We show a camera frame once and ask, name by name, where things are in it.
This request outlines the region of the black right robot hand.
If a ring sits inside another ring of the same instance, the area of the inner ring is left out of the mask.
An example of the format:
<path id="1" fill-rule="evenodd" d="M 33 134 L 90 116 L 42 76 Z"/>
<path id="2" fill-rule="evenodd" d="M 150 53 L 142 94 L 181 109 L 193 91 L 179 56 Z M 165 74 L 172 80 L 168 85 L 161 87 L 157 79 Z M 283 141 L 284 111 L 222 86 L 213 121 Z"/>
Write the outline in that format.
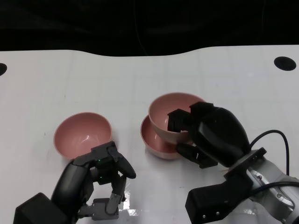
<path id="1" fill-rule="evenodd" d="M 187 132 L 188 140 L 202 153 L 225 167 L 231 167 L 251 151 L 245 129 L 236 116 L 212 103 L 197 102 L 189 112 L 176 109 L 168 113 L 167 129 Z"/>

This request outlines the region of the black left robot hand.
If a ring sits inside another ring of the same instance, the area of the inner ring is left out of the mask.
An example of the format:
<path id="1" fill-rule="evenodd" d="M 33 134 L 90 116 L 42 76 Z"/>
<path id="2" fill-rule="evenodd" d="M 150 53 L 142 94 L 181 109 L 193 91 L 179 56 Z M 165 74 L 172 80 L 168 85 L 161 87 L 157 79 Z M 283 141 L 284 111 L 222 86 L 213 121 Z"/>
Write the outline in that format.
<path id="1" fill-rule="evenodd" d="M 128 178 L 135 179 L 136 173 L 111 141 L 71 160 L 58 180 L 51 201 L 71 224 L 84 217 L 94 221 L 118 219 L 118 206 L 126 200 L 124 190 Z M 95 182 L 110 183 L 111 196 L 94 199 L 92 205 L 87 205 Z"/>

